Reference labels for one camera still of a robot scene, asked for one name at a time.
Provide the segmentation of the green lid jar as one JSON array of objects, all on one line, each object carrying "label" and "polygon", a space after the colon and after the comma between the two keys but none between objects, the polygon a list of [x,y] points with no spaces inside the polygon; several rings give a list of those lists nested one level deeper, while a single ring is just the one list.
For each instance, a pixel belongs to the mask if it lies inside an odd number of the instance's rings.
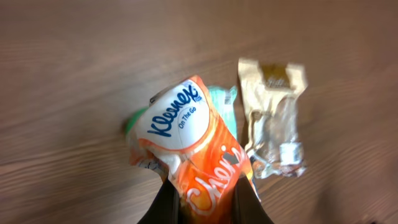
[{"label": "green lid jar", "polygon": [[124,128],[124,133],[125,135],[128,135],[129,131],[132,129],[134,124],[137,122],[137,120],[148,110],[148,107],[141,108],[131,115],[131,117],[126,121],[126,125]]}]

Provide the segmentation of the teal wipes packet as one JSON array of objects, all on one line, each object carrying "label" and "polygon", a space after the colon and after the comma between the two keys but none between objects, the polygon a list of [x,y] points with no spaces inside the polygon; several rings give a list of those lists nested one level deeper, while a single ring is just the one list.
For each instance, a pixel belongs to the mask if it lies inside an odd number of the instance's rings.
[{"label": "teal wipes packet", "polygon": [[230,133],[237,139],[237,124],[234,113],[234,101],[238,94],[237,87],[233,86],[230,89],[225,89],[220,86],[209,86],[208,90],[217,112]]}]

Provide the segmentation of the beige snack pouch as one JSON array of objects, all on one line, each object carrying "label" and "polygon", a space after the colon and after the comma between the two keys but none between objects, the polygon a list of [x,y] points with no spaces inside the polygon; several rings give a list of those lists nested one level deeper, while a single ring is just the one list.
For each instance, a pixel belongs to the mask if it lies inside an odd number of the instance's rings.
[{"label": "beige snack pouch", "polygon": [[297,131],[297,101],[308,87],[303,65],[238,61],[249,156],[254,176],[299,177],[306,169]]}]

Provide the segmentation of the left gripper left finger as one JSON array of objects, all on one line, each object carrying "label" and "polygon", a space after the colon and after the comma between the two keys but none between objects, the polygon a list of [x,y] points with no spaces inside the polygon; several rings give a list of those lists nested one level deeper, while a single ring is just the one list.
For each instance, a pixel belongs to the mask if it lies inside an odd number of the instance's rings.
[{"label": "left gripper left finger", "polygon": [[137,224],[178,224],[179,196],[169,180],[166,180],[145,215]]}]

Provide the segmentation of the orange Kleenex tissue pack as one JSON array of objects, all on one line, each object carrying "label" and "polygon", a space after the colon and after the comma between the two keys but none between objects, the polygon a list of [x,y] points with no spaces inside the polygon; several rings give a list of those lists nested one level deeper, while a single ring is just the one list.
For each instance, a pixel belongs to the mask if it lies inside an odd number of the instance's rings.
[{"label": "orange Kleenex tissue pack", "polygon": [[189,223],[231,223],[235,185],[253,171],[202,79],[162,90],[148,108],[126,135],[131,164],[172,183]]}]

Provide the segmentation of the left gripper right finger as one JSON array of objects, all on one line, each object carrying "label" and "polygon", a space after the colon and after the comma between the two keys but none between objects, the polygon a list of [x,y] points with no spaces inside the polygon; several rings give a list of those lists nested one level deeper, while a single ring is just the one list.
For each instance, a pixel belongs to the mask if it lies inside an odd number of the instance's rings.
[{"label": "left gripper right finger", "polygon": [[234,188],[233,224],[274,224],[247,177],[239,178]]}]

